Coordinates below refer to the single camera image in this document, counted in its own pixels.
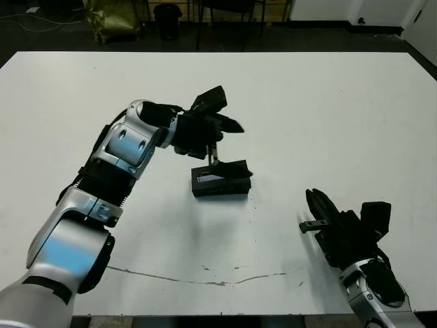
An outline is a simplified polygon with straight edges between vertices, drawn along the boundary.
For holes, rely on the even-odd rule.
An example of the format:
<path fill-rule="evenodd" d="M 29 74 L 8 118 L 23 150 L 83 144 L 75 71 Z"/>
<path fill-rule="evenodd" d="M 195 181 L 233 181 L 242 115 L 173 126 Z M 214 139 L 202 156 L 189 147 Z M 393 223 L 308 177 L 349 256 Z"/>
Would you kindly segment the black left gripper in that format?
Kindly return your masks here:
<path fill-rule="evenodd" d="M 176 154 L 204 160 L 207 146 L 222 140 L 223 133 L 243 132 L 243 127 L 236 120 L 219 113 L 206 116 L 185 113 L 178 116 L 171 145 Z M 222 178 L 250 178 L 253 175 L 245 160 L 218 161 L 212 165 L 212 174 Z"/>

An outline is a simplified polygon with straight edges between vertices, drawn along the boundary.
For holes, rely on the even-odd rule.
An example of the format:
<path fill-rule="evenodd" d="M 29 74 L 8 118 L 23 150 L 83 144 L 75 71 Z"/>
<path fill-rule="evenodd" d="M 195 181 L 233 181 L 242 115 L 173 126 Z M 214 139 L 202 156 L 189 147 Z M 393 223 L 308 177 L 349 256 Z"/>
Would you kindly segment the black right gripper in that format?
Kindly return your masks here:
<path fill-rule="evenodd" d="M 378 257 L 378 246 L 366 235 L 353 211 L 339 212 L 330 198 L 318 189 L 307 189 L 305 197 L 314 219 L 299 223 L 300 231 L 315 233 L 331 267 L 345 269 L 355 262 Z"/>

